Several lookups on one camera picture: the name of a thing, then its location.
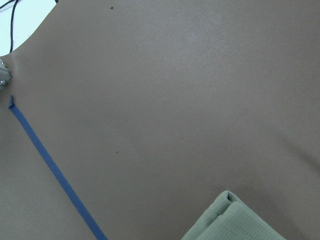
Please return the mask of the olive green long-sleeve shirt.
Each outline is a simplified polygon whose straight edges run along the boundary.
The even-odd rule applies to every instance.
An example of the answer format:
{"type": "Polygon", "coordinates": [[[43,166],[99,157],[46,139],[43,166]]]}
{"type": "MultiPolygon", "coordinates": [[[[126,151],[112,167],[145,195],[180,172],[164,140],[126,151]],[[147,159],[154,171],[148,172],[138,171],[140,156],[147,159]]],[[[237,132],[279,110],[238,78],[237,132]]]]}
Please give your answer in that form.
{"type": "Polygon", "coordinates": [[[283,240],[237,195],[225,190],[182,237],[184,240],[283,240]]]}

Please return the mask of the aluminium frame post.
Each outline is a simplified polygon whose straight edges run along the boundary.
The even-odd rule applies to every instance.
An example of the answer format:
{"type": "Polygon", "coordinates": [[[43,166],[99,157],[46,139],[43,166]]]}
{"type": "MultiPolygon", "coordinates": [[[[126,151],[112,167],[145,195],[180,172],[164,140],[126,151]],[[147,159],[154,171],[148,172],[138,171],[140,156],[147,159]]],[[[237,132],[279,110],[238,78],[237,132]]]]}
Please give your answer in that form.
{"type": "Polygon", "coordinates": [[[2,91],[12,79],[12,74],[4,61],[0,60],[0,91],[2,91]]]}

